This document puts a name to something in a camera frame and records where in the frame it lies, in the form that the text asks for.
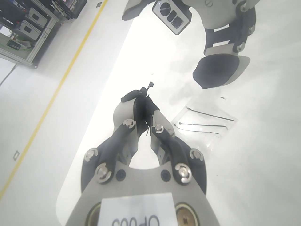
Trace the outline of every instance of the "metal screw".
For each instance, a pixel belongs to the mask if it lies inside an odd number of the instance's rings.
[[[112,172],[106,167],[106,163],[101,163],[95,170],[95,176],[99,183],[106,182],[110,177]]]
[[[187,165],[183,163],[178,163],[175,165],[174,168],[178,171],[179,175],[181,176],[181,182],[183,184],[188,184],[191,181],[192,173]]]
[[[98,155],[97,148],[91,148],[86,152],[84,160],[89,162],[94,156],[97,156],[97,155]]]
[[[247,12],[249,10],[248,3],[245,2],[244,4],[241,5],[241,11],[242,12]]]
[[[206,5],[208,8],[211,8],[211,7],[213,6],[213,2],[212,2],[212,1],[206,0],[206,1],[205,1],[205,5]]]
[[[164,127],[160,124],[155,126],[156,133],[162,133],[164,131]]]
[[[245,42],[242,42],[242,44],[238,45],[236,49],[238,52],[241,52],[242,50],[244,50],[244,47],[245,47]]]
[[[200,161],[204,160],[204,156],[199,149],[196,149],[196,148],[191,149],[189,152],[189,155],[190,155],[190,158],[192,158],[192,159],[196,158],[196,159],[199,159]]]
[[[255,32],[255,25],[249,28],[249,35]]]
[[[168,132],[171,136],[174,136],[174,132],[171,129],[169,129]]]
[[[161,179],[165,182],[170,181],[171,175],[170,172],[168,170],[163,170],[161,172]]]
[[[118,181],[122,181],[126,178],[126,171],[123,169],[118,170],[118,172],[116,172],[116,179]]]
[[[124,120],[123,124],[126,125],[128,128],[132,128],[134,127],[135,122],[132,119],[126,119]]]

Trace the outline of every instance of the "label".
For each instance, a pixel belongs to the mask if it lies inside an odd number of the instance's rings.
[[[98,226],[178,226],[171,193],[102,199]]]

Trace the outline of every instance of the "black cable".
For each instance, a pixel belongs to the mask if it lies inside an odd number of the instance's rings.
[[[11,71],[6,75],[6,77],[1,81],[0,83],[0,87],[1,85],[4,83],[4,81],[10,76],[10,74],[14,71],[14,69],[16,69],[18,64],[15,64],[14,67],[11,69]]]
[[[203,112],[192,110],[191,108],[187,108],[187,109],[190,110],[190,111],[193,111],[193,112],[200,113],[200,114],[204,114],[204,115],[208,115],[208,116],[212,116],[212,117],[216,117],[216,118],[220,118],[220,119],[224,119],[224,120],[228,120],[228,121],[234,121],[232,119],[228,119],[228,118],[224,118],[224,117],[220,117],[220,116],[216,116],[216,115],[212,115],[212,114],[206,114],[206,113],[203,113]]]
[[[179,128],[179,127],[177,127],[177,125],[176,125],[176,124],[174,124],[174,126],[175,126],[177,129],[184,130],[184,131],[189,131],[189,132],[197,132],[197,133],[213,133],[213,134],[219,134],[219,133],[215,133],[215,132],[209,132],[209,131],[194,131],[194,130],[182,129],[182,128]]]
[[[194,124],[194,123],[181,123],[179,122],[180,125],[191,125],[191,126],[208,126],[208,127],[226,127],[224,125],[208,125],[208,124]]]

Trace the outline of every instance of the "screw head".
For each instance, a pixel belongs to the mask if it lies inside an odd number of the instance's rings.
[[[101,163],[95,170],[95,176],[99,183],[106,182],[111,177],[112,172],[106,167],[106,163]]]
[[[249,35],[253,34],[255,32],[255,25],[249,28]]]
[[[168,170],[163,170],[161,172],[161,179],[165,182],[170,181],[171,175],[170,172]]]
[[[241,11],[244,13],[244,12],[247,12],[249,10],[249,6],[248,6],[248,3],[245,2],[244,4],[241,5]]]
[[[178,171],[182,184],[188,184],[192,179],[192,173],[189,166],[184,163],[178,163],[174,167],[175,170]]]
[[[118,180],[118,181],[122,181],[122,180],[124,180],[125,178],[126,178],[126,171],[125,170],[123,170],[123,169],[120,169],[120,170],[118,170],[117,172],[116,172],[116,179]]]
[[[236,50],[238,52],[241,52],[241,51],[244,50],[244,47],[245,47],[245,42],[242,42],[242,44],[240,44],[240,45],[237,46]]]
[[[97,169],[96,173],[99,178],[104,178],[106,176],[106,174],[108,173],[108,168],[106,168],[105,166],[100,167]]]
[[[213,2],[210,0],[206,0],[205,5],[206,5],[206,7],[211,8],[213,6]]]
[[[174,136],[174,132],[171,129],[169,129],[168,132],[171,136]]]
[[[135,122],[132,119],[126,119],[124,120],[123,124],[126,125],[128,128],[132,128],[134,127]]]
[[[84,160],[89,162],[94,156],[97,156],[97,155],[98,155],[97,148],[91,148],[86,152]]]
[[[185,167],[181,167],[179,174],[182,178],[186,178],[188,176],[188,170]]]
[[[156,133],[162,133],[164,131],[164,127],[160,124],[155,126]]]

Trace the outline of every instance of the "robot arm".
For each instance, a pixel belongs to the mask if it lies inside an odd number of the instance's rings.
[[[172,193],[178,225],[218,226],[205,196],[207,180],[202,153],[176,137],[172,125],[147,96],[147,89],[124,96],[113,119],[112,136],[84,156],[82,195],[66,226],[100,225],[104,198],[162,193]],[[139,137],[148,129],[160,166],[150,170],[130,168]]]
[[[245,70],[249,59],[238,54],[255,31],[260,0],[129,0],[122,19],[137,17],[154,1],[153,12],[176,35],[191,21],[190,7],[199,13],[206,32],[205,57],[193,78],[202,88],[229,84]]]

